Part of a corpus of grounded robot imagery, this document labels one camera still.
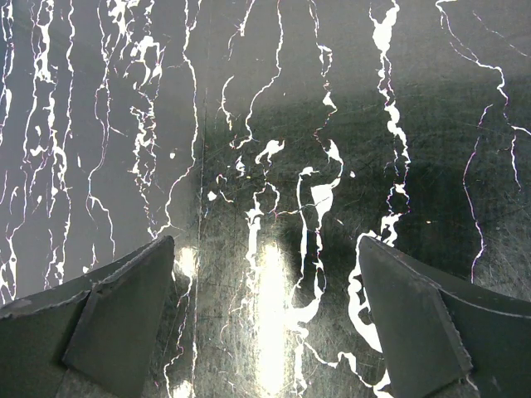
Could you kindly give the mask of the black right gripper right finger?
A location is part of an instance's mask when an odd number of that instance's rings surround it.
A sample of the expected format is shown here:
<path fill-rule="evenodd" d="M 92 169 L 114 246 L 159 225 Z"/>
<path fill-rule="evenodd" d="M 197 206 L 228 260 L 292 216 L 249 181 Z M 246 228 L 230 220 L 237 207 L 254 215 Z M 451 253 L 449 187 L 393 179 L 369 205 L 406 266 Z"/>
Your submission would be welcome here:
<path fill-rule="evenodd" d="M 396 397 L 528 397 L 530 303 L 375 238 L 358 262 Z"/>

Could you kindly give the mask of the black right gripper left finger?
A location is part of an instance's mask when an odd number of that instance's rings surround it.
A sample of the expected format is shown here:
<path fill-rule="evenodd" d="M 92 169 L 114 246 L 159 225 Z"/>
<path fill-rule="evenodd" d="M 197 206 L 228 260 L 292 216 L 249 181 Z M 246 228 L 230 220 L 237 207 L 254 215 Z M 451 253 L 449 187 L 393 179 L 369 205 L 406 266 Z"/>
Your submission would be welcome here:
<path fill-rule="evenodd" d="M 1 308 L 1 395 L 54 397 L 68 371 L 116 397 L 144 388 L 171 282 L 167 235 Z"/>

